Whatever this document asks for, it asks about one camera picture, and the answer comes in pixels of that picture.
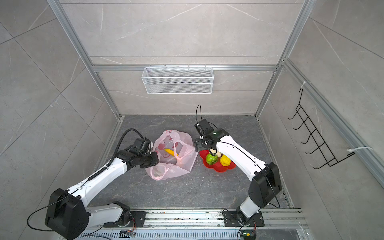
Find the beige fake potato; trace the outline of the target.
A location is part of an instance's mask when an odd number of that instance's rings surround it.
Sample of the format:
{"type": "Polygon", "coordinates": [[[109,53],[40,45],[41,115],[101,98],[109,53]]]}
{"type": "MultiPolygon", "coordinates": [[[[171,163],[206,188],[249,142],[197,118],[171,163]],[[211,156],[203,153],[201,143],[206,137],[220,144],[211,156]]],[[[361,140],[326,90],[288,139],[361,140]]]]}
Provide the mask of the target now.
{"type": "Polygon", "coordinates": [[[215,150],[215,149],[210,149],[209,152],[212,156],[217,156],[218,158],[220,158],[222,156],[222,154],[218,150],[215,150]]]}

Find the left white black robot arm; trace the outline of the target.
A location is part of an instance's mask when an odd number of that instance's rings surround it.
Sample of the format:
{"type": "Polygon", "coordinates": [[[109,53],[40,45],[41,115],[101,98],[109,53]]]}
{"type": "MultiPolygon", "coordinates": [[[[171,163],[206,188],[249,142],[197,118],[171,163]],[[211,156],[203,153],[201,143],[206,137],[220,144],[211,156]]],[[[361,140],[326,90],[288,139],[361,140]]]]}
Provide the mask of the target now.
{"type": "Polygon", "coordinates": [[[125,227],[132,221],[130,208],[121,202],[90,207],[97,194],[119,176],[139,166],[142,169],[159,163],[152,152],[153,142],[138,138],[126,149],[114,153],[110,161],[97,172],[67,190],[57,189],[49,200],[45,225],[67,240],[79,237],[84,230],[113,224],[125,227]]]}

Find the pink plastic bag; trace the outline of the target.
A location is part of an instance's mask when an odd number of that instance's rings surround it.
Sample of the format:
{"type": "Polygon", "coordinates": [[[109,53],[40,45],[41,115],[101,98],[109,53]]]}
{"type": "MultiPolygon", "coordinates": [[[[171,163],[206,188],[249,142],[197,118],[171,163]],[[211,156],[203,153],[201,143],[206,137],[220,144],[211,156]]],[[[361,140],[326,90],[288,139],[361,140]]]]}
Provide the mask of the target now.
{"type": "Polygon", "coordinates": [[[193,146],[193,139],[188,133],[177,130],[166,130],[155,141],[152,152],[156,152],[159,163],[146,169],[147,174],[155,181],[176,178],[191,172],[198,153],[193,146]],[[173,157],[164,149],[171,149],[178,154],[173,157]]]}

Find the yellow fake lemon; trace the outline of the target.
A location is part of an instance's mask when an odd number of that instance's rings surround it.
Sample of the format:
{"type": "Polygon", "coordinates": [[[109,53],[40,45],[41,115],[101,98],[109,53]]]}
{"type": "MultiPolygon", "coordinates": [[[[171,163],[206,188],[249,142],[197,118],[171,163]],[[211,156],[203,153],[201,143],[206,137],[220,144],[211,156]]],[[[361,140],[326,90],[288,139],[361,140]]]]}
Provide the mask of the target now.
{"type": "Polygon", "coordinates": [[[228,167],[230,166],[232,163],[231,159],[228,158],[227,156],[225,155],[222,155],[221,158],[220,158],[220,164],[223,166],[223,167],[228,167]]]}

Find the red flower-shaped plastic bowl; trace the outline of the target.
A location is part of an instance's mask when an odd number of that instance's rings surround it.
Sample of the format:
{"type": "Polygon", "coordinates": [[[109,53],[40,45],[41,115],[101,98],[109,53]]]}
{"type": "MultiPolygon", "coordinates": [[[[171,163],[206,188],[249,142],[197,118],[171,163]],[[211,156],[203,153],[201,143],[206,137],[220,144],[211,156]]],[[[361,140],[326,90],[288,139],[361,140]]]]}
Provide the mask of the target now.
{"type": "Polygon", "coordinates": [[[203,151],[200,151],[199,152],[199,155],[200,157],[203,159],[203,164],[206,168],[209,168],[209,169],[213,169],[215,170],[216,172],[218,173],[224,173],[226,172],[227,170],[231,170],[231,169],[235,169],[236,168],[236,164],[234,162],[231,163],[230,166],[228,167],[223,167],[221,164],[220,164],[220,158],[218,158],[218,161],[216,164],[214,165],[211,165],[209,166],[207,163],[206,163],[206,156],[207,154],[210,154],[210,152],[208,150],[203,150],[203,151]]]}

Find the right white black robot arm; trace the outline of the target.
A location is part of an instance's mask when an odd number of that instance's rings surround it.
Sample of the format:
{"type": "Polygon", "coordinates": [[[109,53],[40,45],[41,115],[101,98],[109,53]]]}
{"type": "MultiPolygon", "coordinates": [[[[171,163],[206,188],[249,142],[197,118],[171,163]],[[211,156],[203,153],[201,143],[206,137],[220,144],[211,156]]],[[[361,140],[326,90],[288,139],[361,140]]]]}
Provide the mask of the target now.
{"type": "Polygon", "coordinates": [[[221,128],[214,129],[202,119],[195,124],[200,137],[194,140],[197,152],[215,150],[228,157],[251,181],[248,196],[237,208],[236,220],[249,225],[252,218],[260,217],[260,210],[277,197],[282,190],[280,171],[276,164],[265,163],[241,147],[229,133],[221,128]]]}

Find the green fake lime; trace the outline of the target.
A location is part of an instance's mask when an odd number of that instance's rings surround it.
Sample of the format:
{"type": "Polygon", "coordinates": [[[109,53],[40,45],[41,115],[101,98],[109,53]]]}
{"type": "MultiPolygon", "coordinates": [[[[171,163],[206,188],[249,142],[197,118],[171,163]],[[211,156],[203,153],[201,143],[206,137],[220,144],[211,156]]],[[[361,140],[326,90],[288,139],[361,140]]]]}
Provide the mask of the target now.
{"type": "Polygon", "coordinates": [[[206,156],[206,163],[209,166],[216,164],[217,161],[218,161],[218,156],[217,155],[207,154],[207,156],[206,156]]]}

